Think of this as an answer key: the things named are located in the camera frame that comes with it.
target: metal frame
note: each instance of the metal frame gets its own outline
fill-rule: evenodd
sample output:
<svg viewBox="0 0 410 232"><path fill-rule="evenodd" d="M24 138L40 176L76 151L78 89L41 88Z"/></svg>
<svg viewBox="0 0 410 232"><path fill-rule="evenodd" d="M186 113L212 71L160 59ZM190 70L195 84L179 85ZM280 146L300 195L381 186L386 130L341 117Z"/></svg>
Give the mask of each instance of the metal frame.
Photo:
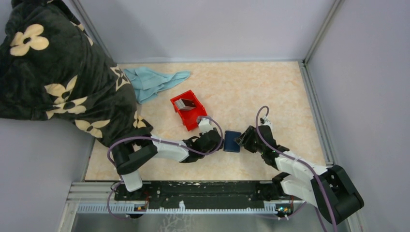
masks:
<svg viewBox="0 0 410 232"><path fill-rule="evenodd" d="M91 19L88 17L85 9L83 8L79 0L70 0L73 6L80 13L86 28L89 30L90 35L100 44L104 52L110 56L107 47L104 45L102 39L97 33ZM316 129L318 131L319 140L322 146L324 158L327 165L333 165L337 163L335 156L335 151L329 136L329 129L323 117L322 109L316 94L313 78L310 74L308 64L311 61L315 51L319 47L323 37L325 36L327 30L329 29L331 23L333 22L334 16L340 9L344 0L335 0L323 25L321 26L312 46L310 47L306 58L304 60L298 60L299 68L301 71L302 79L305 85L306 93L308 96L309 104L312 110L313 118L315 121ZM64 208L63 216L61 218L61 223L59 227L59 232L71 232L75 215L80 207L80 211L83 212L84 208L81 205L84 204L106 204L110 187L114 182L82 182L73 183L70 189L67 202ZM275 201L271 203L284 203L283 201ZM117 204L144 204L142 201L134 202L117 202L114 200L114 196L111 197L110 205L116 206ZM348 224L352 232L365 232L366 226L364 226L364 220L361 212L357 212L348 218Z"/></svg>

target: beige flower pattern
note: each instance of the beige flower pattern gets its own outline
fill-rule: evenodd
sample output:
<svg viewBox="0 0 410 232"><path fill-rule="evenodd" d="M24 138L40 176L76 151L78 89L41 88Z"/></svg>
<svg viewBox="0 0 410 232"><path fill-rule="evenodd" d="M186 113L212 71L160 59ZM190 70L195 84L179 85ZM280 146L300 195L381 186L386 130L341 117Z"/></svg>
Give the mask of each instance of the beige flower pattern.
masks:
<svg viewBox="0 0 410 232"><path fill-rule="evenodd" d="M82 131L90 133L92 136L96 138L102 138L103 133L101 132L101 128L105 127L111 120L103 120L103 121L96 121L93 123L89 123L84 120L75 120L75 125Z"/></svg>
<svg viewBox="0 0 410 232"><path fill-rule="evenodd" d="M117 66L110 68L117 76L116 92L125 84L131 84L124 72Z"/></svg>
<svg viewBox="0 0 410 232"><path fill-rule="evenodd" d="M80 23L80 24L75 24L74 22L70 21L71 24L73 24L75 27L78 27L80 30L84 31L84 26Z"/></svg>
<svg viewBox="0 0 410 232"><path fill-rule="evenodd" d="M50 119L54 114L81 114L84 113L87 109L85 106L81 105L87 100L87 97L75 99L72 101L64 102L58 105L54 105L57 109L47 111L47 117Z"/></svg>
<svg viewBox="0 0 410 232"><path fill-rule="evenodd" d="M48 47L49 42L46 37L39 36L44 32L44 27L40 24L33 24L27 27L24 33L17 32L10 46L10 54L21 57L29 52L30 48L40 51Z"/></svg>
<svg viewBox="0 0 410 232"><path fill-rule="evenodd" d="M142 117L138 115L138 113L135 111L134 114L134 123L132 124L135 128L141 128L141 127L146 127L145 122L142 121Z"/></svg>
<svg viewBox="0 0 410 232"><path fill-rule="evenodd" d="M80 23L80 24L75 24L74 22L71 22L70 21L70 23L71 24L73 24L75 27L78 27L81 31L84 31L84 26ZM88 42L90 43L90 45L92 46L93 44L94 44L94 42L93 42L93 40L90 38L90 37L88 37L87 35L85 35L86 37L87 37L87 39L88 39Z"/></svg>
<svg viewBox="0 0 410 232"><path fill-rule="evenodd" d="M48 94L57 97L57 99L54 101L55 104L61 104L70 97L76 81L77 75L68 82L66 87L64 87L62 84L49 84L44 86L44 88Z"/></svg>

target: metal floor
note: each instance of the metal floor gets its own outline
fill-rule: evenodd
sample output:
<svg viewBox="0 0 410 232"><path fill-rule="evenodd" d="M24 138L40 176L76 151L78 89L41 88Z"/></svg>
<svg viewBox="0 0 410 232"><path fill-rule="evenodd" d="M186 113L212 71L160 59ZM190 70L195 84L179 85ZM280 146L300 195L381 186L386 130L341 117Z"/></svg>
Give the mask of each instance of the metal floor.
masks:
<svg viewBox="0 0 410 232"><path fill-rule="evenodd" d="M77 213L72 232L321 232L313 206L306 205L289 221L260 215L151 214L122 221L109 214ZM332 228L327 221L327 230ZM347 220L339 232L350 232Z"/></svg>

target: blue block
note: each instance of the blue block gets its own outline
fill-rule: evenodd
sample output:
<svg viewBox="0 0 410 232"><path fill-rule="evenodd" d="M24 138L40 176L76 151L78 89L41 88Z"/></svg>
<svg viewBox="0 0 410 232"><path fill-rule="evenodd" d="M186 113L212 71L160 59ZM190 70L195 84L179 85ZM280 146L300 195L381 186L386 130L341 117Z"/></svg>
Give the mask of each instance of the blue block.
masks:
<svg viewBox="0 0 410 232"><path fill-rule="evenodd" d="M241 146L239 146L235 139L241 136L241 132L237 131L225 131L225 144L223 146L224 151L228 152L239 152L241 150Z"/></svg>

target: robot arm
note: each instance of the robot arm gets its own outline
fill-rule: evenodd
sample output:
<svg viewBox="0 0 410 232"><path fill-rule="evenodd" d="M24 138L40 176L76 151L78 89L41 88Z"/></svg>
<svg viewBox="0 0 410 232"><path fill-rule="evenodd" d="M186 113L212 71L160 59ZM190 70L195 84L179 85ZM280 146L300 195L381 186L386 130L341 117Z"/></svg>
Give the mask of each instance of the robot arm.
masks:
<svg viewBox="0 0 410 232"><path fill-rule="evenodd" d="M207 118L201 119L199 128L201 131L199 137L194 136L182 141L166 140L153 136L150 133L152 128L147 127L136 129L118 139L117 141L128 137L145 138L143 140L128 140L119 143L112 149L117 173L124 181L127 191L132 192L142 187L142 179L138 168L151 158L166 158L181 163L191 163L204 157L204 155L193 152L193 150L202 153L215 150L221 141L221 136L216 128L210 125Z"/></svg>
<svg viewBox="0 0 410 232"><path fill-rule="evenodd" d="M261 153L266 164L282 171L272 179L274 198L279 199L288 195L296 196L317 207L322 216L331 222L329 211L326 207L319 184L313 178L313 172L298 162L302 160L310 165L324 186L326 196L329 199L336 223L339 224L347 217L364 206L364 202L345 170L334 165L325 167L304 160L288 148L278 145L272 136L272 124L266 117L261 118L258 127L261 136L276 150L293 157L292 160L270 149L257 134L256 128L249 126L248 129L236 139L236 142L250 152Z"/></svg>

